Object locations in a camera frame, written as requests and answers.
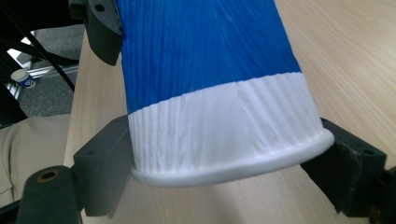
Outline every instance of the black clamp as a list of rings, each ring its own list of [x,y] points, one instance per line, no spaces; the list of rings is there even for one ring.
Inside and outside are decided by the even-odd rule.
[[[384,170],[386,154],[322,122],[334,134],[334,145],[303,163],[303,169],[337,212],[370,217],[371,223],[396,223],[396,172]],[[7,223],[18,213],[18,224],[80,223],[83,208],[90,217],[112,217],[134,165],[127,116],[107,124],[74,160],[71,169],[55,166],[32,175],[21,203],[0,209],[0,221]]]
[[[122,25],[114,0],[69,0],[73,19],[83,19],[92,51],[103,62],[116,65],[122,44]]]

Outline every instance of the wooden table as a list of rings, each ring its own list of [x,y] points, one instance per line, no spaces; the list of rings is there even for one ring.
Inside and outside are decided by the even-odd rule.
[[[396,164],[396,2],[276,0],[320,115]],[[126,114],[120,62],[100,62],[84,39],[64,164]],[[216,186],[157,189],[130,180],[112,219],[85,223],[368,223],[337,215],[300,166]]]

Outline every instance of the beige fabric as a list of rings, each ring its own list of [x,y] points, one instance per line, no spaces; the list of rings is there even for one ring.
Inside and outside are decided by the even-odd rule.
[[[62,165],[70,115],[36,117],[0,130],[0,207],[18,200],[26,179]]]

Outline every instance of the floor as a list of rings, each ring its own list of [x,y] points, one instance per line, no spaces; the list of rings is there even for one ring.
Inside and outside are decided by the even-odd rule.
[[[83,35],[83,25],[35,31],[36,39],[47,51],[75,60],[79,59]],[[31,58],[21,54],[17,60],[24,64],[30,62]],[[72,82],[76,83],[78,65],[66,67],[64,70]],[[33,60],[30,74],[35,75],[35,87],[22,89],[18,96],[21,109],[28,117],[71,112],[73,92],[49,63]]]

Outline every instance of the white textured surface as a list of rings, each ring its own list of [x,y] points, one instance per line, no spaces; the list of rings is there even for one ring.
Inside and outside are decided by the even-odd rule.
[[[138,110],[129,120],[134,177],[142,182],[145,174],[210,175],[241,164],[248,172],[249,164],[270,162],[262,166],[265,173],[306,161],[332,143],[302,73],[183,94]]]

